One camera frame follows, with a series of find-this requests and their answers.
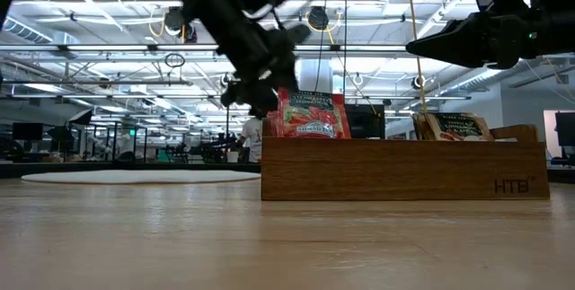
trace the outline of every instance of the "wall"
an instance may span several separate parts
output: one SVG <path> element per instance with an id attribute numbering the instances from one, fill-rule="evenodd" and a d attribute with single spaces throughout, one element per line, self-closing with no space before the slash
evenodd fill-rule
<path id="1" fill-rule="evenodd" d="M 501 85 L 489 87 L 487 92 L 472 92 L 469 101 L 447 101 L 441 107 L 443 112 L 472 112 L 484 118 L 489 128 L 503 127 L 503 109 L 501 104 Z"/>
<path id="2" fill-rule="evenodd" d="M 562 148 L 559 146 L 559 137 L 557 136 L 557 119 L 555 114 L 558 110 L 544 110 L 544 124 L 545 124 L 545 143 L 547 144 L 547 151 L 552 157 L 561 157 Z"/>
<path id="3" fill-rule="evenodd" d="M 550 90 L 505 89 L 502 97 L 505 126 L 536 125 L 540 141 L 545 141 L 545 110 L 575 110 L 575 99 L 568 102 Z"/>

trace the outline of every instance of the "red snack bag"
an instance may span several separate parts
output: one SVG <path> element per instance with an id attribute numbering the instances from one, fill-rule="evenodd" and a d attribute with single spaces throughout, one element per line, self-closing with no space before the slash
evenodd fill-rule
<path id="1" fill-rule="evenodd" d="M 343 95 L 294 92 L 279 95 L 279 136 L 351 138 Z"/>

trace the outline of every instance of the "wooden table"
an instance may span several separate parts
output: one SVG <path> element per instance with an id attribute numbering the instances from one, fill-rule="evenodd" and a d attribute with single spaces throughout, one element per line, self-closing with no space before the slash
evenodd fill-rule
<path id="1" fill-rule="evenodd" d="M 551 200 L 260 202 L 260 183 L 0 180 L 12 289 L 572 289 L 575 186 Z"/>

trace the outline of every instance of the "wooden box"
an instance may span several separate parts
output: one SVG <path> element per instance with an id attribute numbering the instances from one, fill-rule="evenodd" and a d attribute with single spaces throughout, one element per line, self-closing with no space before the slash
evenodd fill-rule
<path id="1" fill-rule="evenodd" d="M 261 199 L 548 199 L 545 147 L 536 142 L 536 128 L 491 133 L 517 142 L 266 136 Z"/>

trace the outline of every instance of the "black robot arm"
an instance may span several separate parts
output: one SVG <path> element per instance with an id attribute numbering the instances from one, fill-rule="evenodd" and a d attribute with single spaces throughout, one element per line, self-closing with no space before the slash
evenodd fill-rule
<path id="1" fill-rule="evenodd" d="M 520 58 L 575 50 L 575 2 L 476 0 L 478 13 L 410 42 L 412 54 L 467 67 L 509 69 Z"/>
<path id="2" fill-rule="evenodd" d="M 182 0 L 180 15 L 171 17 L 175 27 L 199 19 L 214 38 L 219 48 L 234 65 L 236 72 L 222 103 L 247 103 L 261 110 L 275 110 L 277 97 L 272 89 L 279 87 L 297 90 L 294 74 L 296 57 L 293 49 L 302 43 L 310 30 L 304 25 L 291 29 L 264 30 L 247 13 L 256 13 L 269 5 L 271 8 L 285 0 Z M 265 80 L 262 75 L 268 73 Z"/>

